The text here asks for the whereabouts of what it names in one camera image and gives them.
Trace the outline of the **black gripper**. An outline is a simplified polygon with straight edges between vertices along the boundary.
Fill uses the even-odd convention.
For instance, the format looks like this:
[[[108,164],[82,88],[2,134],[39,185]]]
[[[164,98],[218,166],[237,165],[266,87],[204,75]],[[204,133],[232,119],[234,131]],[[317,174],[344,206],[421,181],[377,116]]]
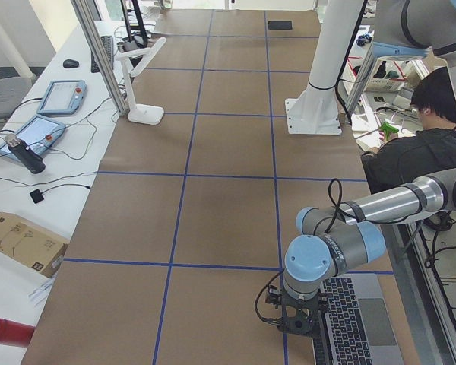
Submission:
[[[281,317],[264,321],[281,332],[305,337],[321,336],[321,319],[328,310],[328,295],[318,291],[310,300],[292,298],[283,288],[269,285],[265,302],[277,309],[282,307]]]

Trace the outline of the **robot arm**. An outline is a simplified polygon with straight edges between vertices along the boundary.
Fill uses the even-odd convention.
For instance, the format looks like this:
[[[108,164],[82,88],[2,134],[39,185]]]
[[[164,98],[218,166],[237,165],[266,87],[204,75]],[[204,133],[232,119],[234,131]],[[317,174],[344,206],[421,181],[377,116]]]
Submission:
[[[372,49],[400,60],[432,51],[447,62],[456,99],[456,1],[378,1]]]
[[[456,211],[456,168],[329,208],[302,209],[296,217],[300,235],[289,244],[280,272],[283,284],[262,289],[266,303],[290,306],[296,314],[263,322],[285,333],[320,337],[319,322],[328,308],[321,283],[381,257],[386,250],[381,226],[422,221],[440,211]]]

